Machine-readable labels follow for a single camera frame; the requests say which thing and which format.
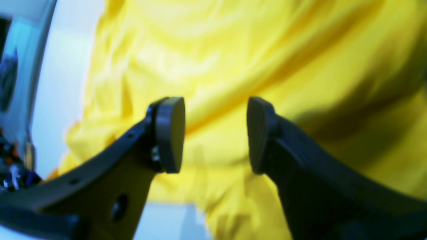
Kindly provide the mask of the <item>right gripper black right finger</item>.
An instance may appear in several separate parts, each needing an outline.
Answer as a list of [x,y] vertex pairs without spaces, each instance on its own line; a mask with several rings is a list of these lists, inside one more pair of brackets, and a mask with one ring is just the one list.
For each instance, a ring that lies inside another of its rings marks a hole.
[[247,106],[250,163],[276,185],[294,240],[425,240],[426,201],[350,169],[261,97]]

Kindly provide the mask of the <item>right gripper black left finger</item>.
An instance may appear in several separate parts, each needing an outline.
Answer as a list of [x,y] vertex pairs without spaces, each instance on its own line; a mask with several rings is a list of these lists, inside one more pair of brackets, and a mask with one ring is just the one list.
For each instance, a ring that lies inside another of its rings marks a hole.
[[1,194],[1,227],[32,240],[131,240],[157,173],[178,173],[185,102],[166,97],[97,156],[53,180]]

